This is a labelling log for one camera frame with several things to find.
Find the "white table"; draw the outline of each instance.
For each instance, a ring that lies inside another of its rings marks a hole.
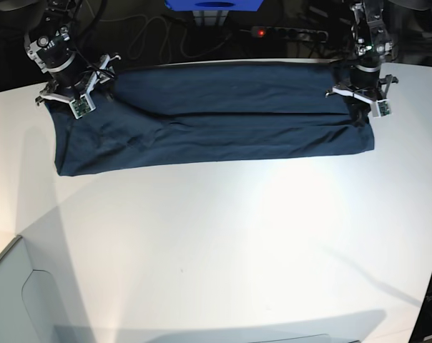
[[[383,72],[400,83],[374,151],[74,178],[42,86],[2,93],[0,230],[86,342],[407,342],[432,271],[432,69]]]

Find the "folded garment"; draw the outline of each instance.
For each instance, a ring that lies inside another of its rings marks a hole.
[[[92,93],[95,111],[76,120],[49,106],[59,175],[204,161],[287,159],[372,150],[317,64],[193,64],[119,75],[114,100]]]

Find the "metal bracket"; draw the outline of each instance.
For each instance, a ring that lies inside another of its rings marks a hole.
[[[381,0],[360,0],[351,6],[354,13],[355,54],[359,57],[370,52],[381,59],[393,48],[393,44],[383,22],[383,2]],[[364,21],[368,26],[368,36],[359,36],[359,24]]]
[[[121,59],[121,56],[115,55],[110,57],[108,54],[103,55],[100,58],[100,63],[97,66],[100,70],[110,70],[113,72],[112,68],[108,67],[108,63],[114,59]],[[39,92],[39,97],[36,98],[35,102],[37,105],[44,102],[44,100],[58,101],[64,104],[68,104],[72,113],[76,119],[81,118],[85,114],[95,110],[96,106],[90,93],[94,90],[95,85],[100,83],[103,84],[109,81],[109,77],[104,75],[102,72],[94,70],[81,92],[79,99],[75,99],[73,96],[66,96],[57,93],[58,84],[56,81],[50,81],[46,87]]]
[[[378,92],[381,95],[381,99],[377,99],[374,96],[368,96],[368,92],[365,89],[355,89],[350,84],[345,82],[339,82],[331,90],[326,91],[325,97],[330,95],[339,94],[341,96],[350,96],[359,101],[365,102],[370,105],[373,118],[381,118],[382,116],[388,116],[392,114],[391,103],[387,99],[390,85],[398,83],[398,79],[395,76],[387,75],[383,79],[378,80]]]

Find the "black cable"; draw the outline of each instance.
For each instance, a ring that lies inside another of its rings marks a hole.
[[[319,43],[316,42],[316,43],[313,45],[313,48],[311,48],[310,53],[308,54],[308,58],[309,58],[309,59],[310,59],[311,56],[313,55],[313,52],[315,52],[315,49],[318,47],[318,45],[319,45]]]
[[[111,80],[117,79],[116,74],[114,74],[111,71],[106,70],[106,69],[100,69],[98,66],[96,66],[91,61],[86,59],[86,57],[81,53],[81,50],[79,50],[79,47],[77,46],[77,44],[74,45],[74,51],[73,52],[76,52],[84,60],[84,62],[86,62],[89,65],[89,67],[92,68],[93,70],[98,71],[99,73],[105,75],[106,77],[108,77]]]
[[[100,22],[100,20],[102,20],[103,13],[107,9],[107,4],[108,4],[108,0],[102,0],[97,13],[95,14],[95,17],[92,19],[90,24],[83,30],[83,32],[79,35],[78,41],[84,44],[84,40],[86,39],[87,34],[89,34],[89,32],[95,29],[95,27]]]
[[[76,21],[78,19],[79,10],[81,10],[83,2],[84,2],[84,0],[79,0],[79,2],[77,3],[77,5],[74,9],[74,12],[73,12],[72,21]]]
[[[65,75],[65,73],[62,73],[60,75],[61,78],[63,78],[63,80],[65,80],[65,83],[70,85],[70,89],[72,90],[73,96],[76,100],[79,100],[81,98],[81,94],[78,92],[78,90],[76,89],[76,86],[74,85],[73,80],[70,80],[68,76]]]
[[[250,59],[251,58],[250,52],[243,44],[243,41],[241,41],[239,38],[240,38],[239,36],[234,35],[234,39],[230,42],[235,48],[234,51],[238,50],[241,59]]]
[[[325,55],[325,45],[321,46],[321,49],[318,47],[318,56],[320,59],[323,59]]]
[[[272,25],[273,27],[276,27],[285,18],[285,4],[283,2],[284,0],[277,0],[277,1],[278,4],[280,5],[280,15],[278,16],[278,19],[276,19],[275,23]]]
[[[137,35],[131,40],[129,47],[127,48],[127,58],[131,61],[136,61],[141,58],[145,44],[146,44],[146,36],[147,36],[147,30],[150,26],[150,24],[153,21],[161,21],[165,26],[165,37],[162,41],[162,45],[160,47],[159,51],[159,60],[161,64],[169,64],[172,60],[172,47],[170,45],[170,29],[172,28],[173,23],[168,23],[166,18],[163,16],[154,16],[150,19],[148,19],[144,14],[138,14],[139,18],[144,19],[144,25],[143,27],[138,31]],[[141,45],[138,52],[134,52],[134,48],[137,45],[137,42],[141,39]],[[164,56],[164,50],[168,47],[168,59],[162,59],[162,56]]]
[[[185,48],[184,48],[184,46],[185,46],[185,42],[186,42],[186,38],[187,38],[187,29],[185,29],[185,33],[184,33],[183,36],[182,36],[181,44],[180,44],[180,51],[181,51],[181,55],[183,55],[183,57],[185,57],[186,59],[198,59],[198,58],[200,58],[200,57],[202,57],[202,56],[204,56],[204,55],[210,54],[210,53],[212,53],[212,52],[214,52],[214,51],[220,49],[223,45],[225,45],[225,44],[229,41],[229,39],[232,38],[232,36],[233,36],[233,34],[232,34],[232,33],[229,33],[229,34],[224,38],[224,40],[221,41],[217,46],[214,46],[214,47],[212,47],[211,49],[208,49],[208,50],[206,50],[206,51],[204,51],[204,52],[201,52],[201,53],[199,53],[199,54],[197,54],[197,55],[188,55],[188,54],[185,52]]]

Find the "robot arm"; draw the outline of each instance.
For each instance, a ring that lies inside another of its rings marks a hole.
[[[54,100],[68,104],[76,119],[95,110],[91,92],[97,84],[116,79],[111,62],[120,59],[118,55],[104,54],[92,63],[82,55],[73,33],[80,4],[48,0],[40,24],[25,38],[29,58],[43,73],[52,76],[36,102]]]
[[[398,79],[392,75],[380,79],[381,64],[393,49],[383,22],[383,2],[358,0],[349,6],[355,18],[352,27],[355,63],[350,66],[349,78],[328,90],[326,96],[339,94],[361,101],[370,106],[375,118],[389,115],[392,111],[388,90]]]

